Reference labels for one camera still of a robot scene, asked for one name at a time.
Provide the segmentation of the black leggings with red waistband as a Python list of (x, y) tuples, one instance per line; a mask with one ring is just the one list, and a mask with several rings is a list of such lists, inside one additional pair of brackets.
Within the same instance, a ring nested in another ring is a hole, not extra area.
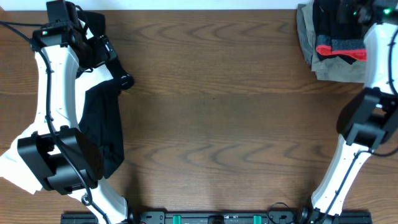
[(356, 24), (341, 24), (337, 20), (339, 1), (314, 0), (313, 26), (315, 30), (315, 51), (318, 58), (339, 57), (348, 64), (365, 62), (366, 49), (361, 27)]

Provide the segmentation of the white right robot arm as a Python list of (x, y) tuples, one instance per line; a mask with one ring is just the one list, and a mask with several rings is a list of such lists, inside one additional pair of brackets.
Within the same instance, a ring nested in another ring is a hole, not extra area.
[(339, 223), (360, 168), (397, 130), (397, 1), (314, 1), (315, 49), (366, 63), (363, 89), (342, 109), (332, 162), (301, 223)]

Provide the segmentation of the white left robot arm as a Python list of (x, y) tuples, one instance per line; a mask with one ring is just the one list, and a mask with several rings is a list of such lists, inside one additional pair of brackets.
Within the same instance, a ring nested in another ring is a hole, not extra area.
[(56, 191), (96, 223), (129, 223), (127, 200), (109, 184), (124, 159), (118, 96), (134, 80), (105, 34), (104, 15), (49, 1), (48, 23), (29, 44), (39, 71), (34, 122), (2, 160), (7, 179), (31, 194)]

